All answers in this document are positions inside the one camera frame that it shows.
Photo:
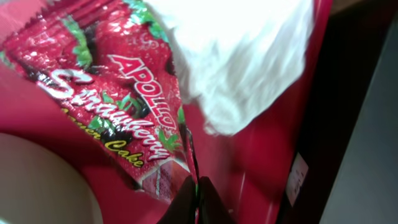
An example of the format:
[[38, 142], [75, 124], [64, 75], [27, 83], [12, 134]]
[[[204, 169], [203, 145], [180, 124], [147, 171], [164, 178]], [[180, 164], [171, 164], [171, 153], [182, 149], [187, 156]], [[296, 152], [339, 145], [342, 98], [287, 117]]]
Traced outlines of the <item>red strawberry cake wrapper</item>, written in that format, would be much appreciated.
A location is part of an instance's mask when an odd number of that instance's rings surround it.
[[195, 176], [172, 50], [144, 2], [56, 2], [4, 40], [1, 61], [56, 101], [135, 190], [171, 202]]

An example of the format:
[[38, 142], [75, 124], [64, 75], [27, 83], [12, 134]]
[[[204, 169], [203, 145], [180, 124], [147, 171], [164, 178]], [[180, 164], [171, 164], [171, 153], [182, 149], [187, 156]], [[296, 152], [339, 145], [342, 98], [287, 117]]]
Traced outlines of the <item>white napkin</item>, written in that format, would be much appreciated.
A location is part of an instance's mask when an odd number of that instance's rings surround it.
[[234, 135], [303, 73], [313, 0], [146, 0], [164, 30], [185, 104], [208, 134]]

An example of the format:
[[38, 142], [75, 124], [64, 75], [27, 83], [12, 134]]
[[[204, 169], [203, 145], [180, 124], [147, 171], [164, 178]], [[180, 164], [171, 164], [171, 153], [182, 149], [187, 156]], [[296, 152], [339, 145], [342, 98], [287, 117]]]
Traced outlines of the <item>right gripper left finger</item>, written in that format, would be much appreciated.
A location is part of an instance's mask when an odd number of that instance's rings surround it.
[[196, 199], [196, 184], [188, 176], [157, 224], [194, 224]]

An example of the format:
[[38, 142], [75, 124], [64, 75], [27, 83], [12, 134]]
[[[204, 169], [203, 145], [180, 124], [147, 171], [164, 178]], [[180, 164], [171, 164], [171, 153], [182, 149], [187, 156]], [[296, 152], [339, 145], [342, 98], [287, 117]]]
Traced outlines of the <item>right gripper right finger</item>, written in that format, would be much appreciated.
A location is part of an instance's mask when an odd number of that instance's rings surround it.
[[200, 206], [199, 218], [200, 224], [235, 224], [219, 196], [215, 186], [208, 177], [199, 179]]

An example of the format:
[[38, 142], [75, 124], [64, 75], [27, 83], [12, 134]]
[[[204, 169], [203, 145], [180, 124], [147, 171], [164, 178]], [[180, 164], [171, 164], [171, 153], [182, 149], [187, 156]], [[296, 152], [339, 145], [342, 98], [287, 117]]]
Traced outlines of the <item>mint green bowl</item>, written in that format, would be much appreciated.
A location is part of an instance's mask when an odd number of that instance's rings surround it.
[[102, 224], [87, 181], [48, 149], [1, 134], [1, 224]]

